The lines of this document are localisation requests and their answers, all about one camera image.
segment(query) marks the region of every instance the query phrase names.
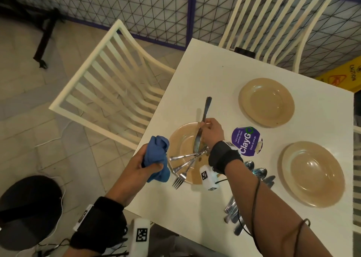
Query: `butter knife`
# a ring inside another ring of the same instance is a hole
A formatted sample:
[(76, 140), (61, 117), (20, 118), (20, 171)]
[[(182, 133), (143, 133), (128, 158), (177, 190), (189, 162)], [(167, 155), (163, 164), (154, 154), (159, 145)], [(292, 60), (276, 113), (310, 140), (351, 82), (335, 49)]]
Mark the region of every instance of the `butter knife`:
[[(207, 117), (207, 112), (208, 112), (211, 101), (212, 101), (212, 97), (207, 97), (207, 99), (205, 100), (202, 122), (204, 122), (205, 118)], [(202, 136), (202, 129), (199, 128), (196, 139), (194, 140), (194, 146), (193, 146), (194, 153), (199, 152), (199, 144), (201, 142), (201, 136)]]

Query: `white table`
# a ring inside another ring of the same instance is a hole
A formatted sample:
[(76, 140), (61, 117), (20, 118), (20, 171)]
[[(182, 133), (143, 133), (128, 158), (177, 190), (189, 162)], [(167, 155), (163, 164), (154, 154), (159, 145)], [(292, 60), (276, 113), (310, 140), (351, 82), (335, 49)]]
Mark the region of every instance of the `white table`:
[[(294, 98), (295, 113), (281, 127), (260, 127), (247, 120), (238, 107), (241, 88), (259, 77), (282, 83)], [(334, 257), (351, 257), (353, 94), (192, 39), (139, 146), (149, 142), (152, 135), (169, 138), (183, 124), (199, 121), (207, 96), (213, 98), (208, 116), (222, 124), (226, 140), (236, 127), (254, 126), (260, 131), (263, 149), (251, 159), (256, 167), (267, 168), (268, 175), (276, 175), (272, 190), (302, 218), (311, 220), (311, 229)], [(279, 181), (279, 154), (288, 144), (300, 140), (322, 145), (340, 163), (346, 190), (336, 205), (325, 209), (307, 207), (293, 199)], [(228, 182), (220, 183), (220, 189), (215, 191), (189, 184), (175, 190), (174, 180), (171, 175), (167, 183), (146, 184), (126, 209), (226, 255), (260, 256), (251, 237), (245, 232), (235, 236), (235, 225), (223, 221), (223, 210), (231, 198)]]

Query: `blue towel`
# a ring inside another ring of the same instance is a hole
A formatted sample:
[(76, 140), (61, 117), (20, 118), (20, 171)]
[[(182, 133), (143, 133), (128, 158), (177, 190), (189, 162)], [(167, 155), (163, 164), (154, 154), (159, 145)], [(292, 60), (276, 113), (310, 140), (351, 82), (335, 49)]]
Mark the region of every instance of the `blue towel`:
[(169, 141), (163, 136), (152, 136), (148, 143), (146, 154), (144, 155), (142, 167), (145, 168), (154, 163), (162, 163), (163, 169), (160, 172), (153, 173), (147, 180), (149, 183), (152, 180), (166, 182), (170, 176), (170, 170), (167, 167), (167, 150)]

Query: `fork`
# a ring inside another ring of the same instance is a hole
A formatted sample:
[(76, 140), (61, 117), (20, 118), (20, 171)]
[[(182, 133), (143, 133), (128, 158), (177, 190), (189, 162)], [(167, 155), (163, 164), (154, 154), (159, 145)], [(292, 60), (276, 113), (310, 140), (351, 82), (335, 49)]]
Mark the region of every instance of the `fork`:
[(179, 177), (174, 181), (173, 187), (175, 189), (178, 189), (183, 184), (183, 182), (187, 179), (187, 172), (192, 167), (193, 163), (194, 163), (194, 161), (192, 161), (192, 163), (188, 166), (186, 172), (179, 174)]

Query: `round sticker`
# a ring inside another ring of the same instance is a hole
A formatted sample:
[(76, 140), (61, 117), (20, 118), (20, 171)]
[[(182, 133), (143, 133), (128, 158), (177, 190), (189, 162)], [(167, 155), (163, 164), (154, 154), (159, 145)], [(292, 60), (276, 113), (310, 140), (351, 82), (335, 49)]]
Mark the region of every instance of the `round sticker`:
[(263, 146), (262, 137), (254, 127), (237, 127), (232, 133), (232, 143), (245, 156), (254, 156)]

